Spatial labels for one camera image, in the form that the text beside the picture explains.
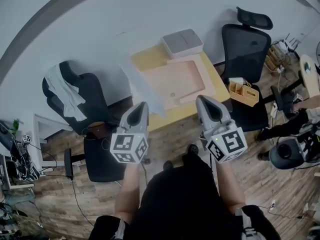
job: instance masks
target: person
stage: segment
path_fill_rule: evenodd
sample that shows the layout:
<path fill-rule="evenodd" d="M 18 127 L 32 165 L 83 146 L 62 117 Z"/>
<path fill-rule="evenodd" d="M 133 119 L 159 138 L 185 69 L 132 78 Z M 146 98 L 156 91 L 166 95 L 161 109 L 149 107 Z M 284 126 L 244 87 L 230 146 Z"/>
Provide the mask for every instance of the person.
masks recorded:
<path fill-rule="evenodd" d="M 271 129 L 263 129 L 258 140 L 265 141 L 275 137 L 297 135 L 303 125 L 318 123 L 320 121 L 320 95 L 293 104 L 292 110 L 298 112 L 295 118 Z"/>
<path fill-rule="evenodd" d="M 243 217 L 235 216 L 237 209 L 249 216 L 250 233 L 260 232 L 266 240 L 280 239 L 260 208 L 246 205 L 229 162 L 216 163 L 218 193 L 212 170 L 198 156 L 196 145 L 189 146 L 182 160 L 181 167 L 174 168 L 170 161 L 164 164 L 163 171 L 148 183 L 140 207 L 139 165 L 128 164 L 114 216 L 98 217 L 89 240 L 241 240 L 245 230 Z"/>

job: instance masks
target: mesh backrest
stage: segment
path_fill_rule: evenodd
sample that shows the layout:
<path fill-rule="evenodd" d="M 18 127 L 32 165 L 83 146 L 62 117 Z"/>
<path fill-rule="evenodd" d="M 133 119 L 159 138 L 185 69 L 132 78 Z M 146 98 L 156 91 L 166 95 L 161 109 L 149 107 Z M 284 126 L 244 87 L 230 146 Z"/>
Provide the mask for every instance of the mesh backrest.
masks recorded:
<path fill-rule="evenodd" d="M 226 24 L 222 27 L 225 66 L 222 78 L 259 81 L 271 38 L 255 28 Z"/>
<path fill-rule="evenodd" d="M 239 7 L 237 7 L 237 9 L 237 19 L 242 24 L 246 24 L 264 30 L 270 30 L 274 26 L 271 19 L 265 14 L 242 10 Z"/>

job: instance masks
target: black office chair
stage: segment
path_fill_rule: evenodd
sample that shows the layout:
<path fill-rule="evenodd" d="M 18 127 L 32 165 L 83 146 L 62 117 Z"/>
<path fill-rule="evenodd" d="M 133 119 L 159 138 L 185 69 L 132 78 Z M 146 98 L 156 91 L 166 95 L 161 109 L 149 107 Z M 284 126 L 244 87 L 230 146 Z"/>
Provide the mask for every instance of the black office chair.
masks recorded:
<path fill-rule="evenodd" d="M 228 78 L 244 78 L 259 92 L 259 102 L 250 107 L 231 99 L 231 118 L 244 132 L 255 131 L 268 126 L 268 113 L 258 86 L 268 49 L 270 36 L 250 26 L 270 30 L 271 19 L 264 15 L 245 11 L 237 7 L 237 19 L 243 25 L 226 24 L 222 27 L 225 67 L 221 75 L 226 83 Z"/>
<path fill-rule="evenodd" d="M 49 90 L 46 79 L 42 81 L 42 90 L 47 97 L 46 102 L 50 108 L 57 112 L 78 134 L 83 136 L 84 129 L 95 122 L 104 122 L 108 131 L 112 132 L 119 122 L 111 115 L 105 101 L 102 88 L 98 78 L 92 73 L 75 74 L 68 61 L 59 64 L 63 79 L 69 84 L 79 88 L 79 95 L 85 99 L 85 103 L 79 104 L 78 108 L 87 117 L 83 121 L 77 121 L 74 117 L 64 116 L 64 104 Z M 84 154 L 71 155 L 71 150 L 64 152 L 64 166 L 66 175 L 73 177 L 72 163 L 85 158 L 87 172 L 92 182 L 113 182 L 122 180 L 125 166 L 118 163 L 107 150 L 111 141 L 88 137 L 83 140 Z"/>

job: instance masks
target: person's left arm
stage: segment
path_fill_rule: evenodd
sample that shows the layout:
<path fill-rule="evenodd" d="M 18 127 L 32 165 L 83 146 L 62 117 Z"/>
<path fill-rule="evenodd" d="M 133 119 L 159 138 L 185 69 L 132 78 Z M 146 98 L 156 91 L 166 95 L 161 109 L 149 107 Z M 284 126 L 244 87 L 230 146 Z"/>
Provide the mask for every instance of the person's left arm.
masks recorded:
<path fill-rule="evenodd" d="M 140 204 L 139 164 L 128 164 L 115 200 L 114 216 L 130 225 Z"/>

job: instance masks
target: person's right arm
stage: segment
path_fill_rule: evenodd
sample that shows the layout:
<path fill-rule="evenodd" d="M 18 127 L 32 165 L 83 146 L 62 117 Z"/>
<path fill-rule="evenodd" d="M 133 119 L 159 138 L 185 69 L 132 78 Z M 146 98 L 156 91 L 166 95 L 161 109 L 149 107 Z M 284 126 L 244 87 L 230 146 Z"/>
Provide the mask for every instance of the person's right arm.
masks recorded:
<path fill-rule="evenodd" d="M 316 109 L 319 107 L 320 107 L 320 95 L 317 95 L 294 104 L 293 110 L 298 111 L 299 109 Z"/>
<path fill-rule="evenodd" d="M 229 162 L 215 163 L 218 178 L 219 194 L 232 214 L 237 208 L 246 206 L 244 191 L 234 175 Z"/>

